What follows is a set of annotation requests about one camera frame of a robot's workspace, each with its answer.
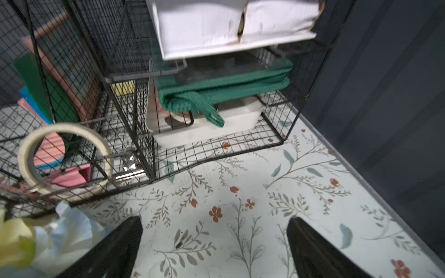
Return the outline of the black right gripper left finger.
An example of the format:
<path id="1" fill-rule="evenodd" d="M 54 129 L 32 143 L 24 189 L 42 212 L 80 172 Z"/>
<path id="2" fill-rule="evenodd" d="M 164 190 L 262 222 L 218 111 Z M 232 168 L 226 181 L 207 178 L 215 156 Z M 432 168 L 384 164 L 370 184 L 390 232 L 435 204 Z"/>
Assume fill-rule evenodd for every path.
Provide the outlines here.
<path id="1" fill-rule="evenodd" d="M 141 218 L 127 218 L 59 278 L 129 278 L 137 258 L 143 227 Z"/>

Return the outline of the white rose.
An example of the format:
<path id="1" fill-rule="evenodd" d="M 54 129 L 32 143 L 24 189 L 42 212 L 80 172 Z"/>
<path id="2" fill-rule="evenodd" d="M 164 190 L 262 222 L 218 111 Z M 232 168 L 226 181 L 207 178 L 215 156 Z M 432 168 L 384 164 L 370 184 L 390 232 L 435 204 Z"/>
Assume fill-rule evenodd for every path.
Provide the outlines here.
<path id="1" fill-rule="evenodd" d="M 1 209 L 1 277 L 54 278 L 103 240 L 110 229 L 62 201 L 56 215 L 6 220 Z"/>

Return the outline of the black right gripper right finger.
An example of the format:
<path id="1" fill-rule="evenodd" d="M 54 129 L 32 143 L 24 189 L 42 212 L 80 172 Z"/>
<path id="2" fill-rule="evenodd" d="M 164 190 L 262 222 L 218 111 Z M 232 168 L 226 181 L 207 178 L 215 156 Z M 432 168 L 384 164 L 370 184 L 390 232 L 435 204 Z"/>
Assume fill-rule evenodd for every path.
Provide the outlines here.
<path id="1" fill-rule="evenodd" d="M 369 278 L 300 217 L 291 218 L 287 239 L 299 278 Z"/>

